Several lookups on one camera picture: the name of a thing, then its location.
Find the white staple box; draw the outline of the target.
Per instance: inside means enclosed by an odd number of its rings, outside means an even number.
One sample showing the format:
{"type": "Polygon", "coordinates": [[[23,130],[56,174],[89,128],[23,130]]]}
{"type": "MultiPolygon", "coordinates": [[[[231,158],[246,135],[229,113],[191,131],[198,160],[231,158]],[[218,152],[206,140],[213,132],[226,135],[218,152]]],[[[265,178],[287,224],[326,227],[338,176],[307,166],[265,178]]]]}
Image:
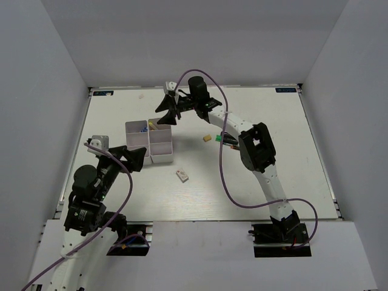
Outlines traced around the white staple box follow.
{"type": "Polygon", "coordinates": [[[176,175],[181,180],[182,183],[185,183],[189,180],[189,176],[186,174],[186,172],[183,169],[178,169],[176,171],[176,175]]]}

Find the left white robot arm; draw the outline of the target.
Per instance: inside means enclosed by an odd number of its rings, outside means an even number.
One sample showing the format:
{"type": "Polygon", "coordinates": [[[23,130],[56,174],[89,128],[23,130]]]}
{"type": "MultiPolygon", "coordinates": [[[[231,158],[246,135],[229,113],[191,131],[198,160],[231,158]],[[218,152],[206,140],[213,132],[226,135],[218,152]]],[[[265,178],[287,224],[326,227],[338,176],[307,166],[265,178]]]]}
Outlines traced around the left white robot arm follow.
{"type": "Polygon", "coordinates": [[[102,269],[102,257],[128,235],[126,217],[120,210],[108,212],[103,200],[120,173],[142,169],[146,148],[108,149],[96,139],[85,146],[97,157],[98,165],[84,165],[73,176],[61,257],[49,290],[91,290],[102,269]]]}

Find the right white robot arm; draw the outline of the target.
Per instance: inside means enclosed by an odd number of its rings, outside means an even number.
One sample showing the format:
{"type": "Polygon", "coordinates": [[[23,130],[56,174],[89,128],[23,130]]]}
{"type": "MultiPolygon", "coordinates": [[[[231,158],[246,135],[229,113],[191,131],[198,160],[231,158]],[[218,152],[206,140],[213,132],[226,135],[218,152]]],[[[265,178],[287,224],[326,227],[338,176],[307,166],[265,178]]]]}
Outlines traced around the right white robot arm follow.
{"type": "Polygon", "coordinates": [[[287,201],[278,178],[276,150],[267,126],[262,122],[253,124],[234,115],[227,101],[220,102],[210,96],[202,77],[191,77],[188,85],[189,93],[184,93],[178,90],[177,83],[165,83],[164,99],[155,110],[166,112],[159,124],[176,125],[183,112],[193,110],[200,119],[221,128],[223,135],[234,137],[238,141],[243,165],[254,174],[263,190],[274,236],[282,242],[289,241],[295,236],[300,220],[287,201]]]}

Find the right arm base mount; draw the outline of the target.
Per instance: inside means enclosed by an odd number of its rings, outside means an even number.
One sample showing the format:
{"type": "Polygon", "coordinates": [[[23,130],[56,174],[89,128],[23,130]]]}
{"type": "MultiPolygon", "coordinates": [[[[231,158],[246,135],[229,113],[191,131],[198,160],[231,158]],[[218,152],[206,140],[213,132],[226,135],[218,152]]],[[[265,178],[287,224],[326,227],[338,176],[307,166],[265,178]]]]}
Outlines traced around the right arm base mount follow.
{"type": "Polygon", "coordinates": [[[290,235],[283,238],[273,224],[252,224],[248,234],[253,238],[255,258],[302,258],[312,252],[307,227],[301,223],[290,235]]]}

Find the yellow-capped white pen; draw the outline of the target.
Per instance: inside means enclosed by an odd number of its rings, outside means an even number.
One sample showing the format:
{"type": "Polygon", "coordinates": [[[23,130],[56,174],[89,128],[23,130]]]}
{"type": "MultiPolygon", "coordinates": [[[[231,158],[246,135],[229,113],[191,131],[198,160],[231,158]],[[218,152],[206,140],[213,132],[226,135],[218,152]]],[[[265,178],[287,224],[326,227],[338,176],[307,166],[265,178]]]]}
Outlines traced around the yellow-capped white pen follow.
{"type": "Polygon", "coordinates": [[[157,122],[155,121],[149,121],[148,122],[150,130],[159,130],[160,128],[157,125],[157,122]]]}

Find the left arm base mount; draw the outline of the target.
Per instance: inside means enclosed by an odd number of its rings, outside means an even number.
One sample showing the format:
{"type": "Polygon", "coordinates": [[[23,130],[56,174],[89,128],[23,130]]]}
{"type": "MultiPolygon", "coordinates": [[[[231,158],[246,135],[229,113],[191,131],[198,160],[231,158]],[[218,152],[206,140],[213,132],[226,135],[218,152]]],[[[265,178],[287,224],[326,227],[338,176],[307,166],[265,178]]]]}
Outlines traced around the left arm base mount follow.
{"type": "Polygon", "coordinates": [[[146,256],[152,242],[152,222],[130,222],[119,214],[109,225],[118,234],[118,239],[107,256],[146,256]]]}

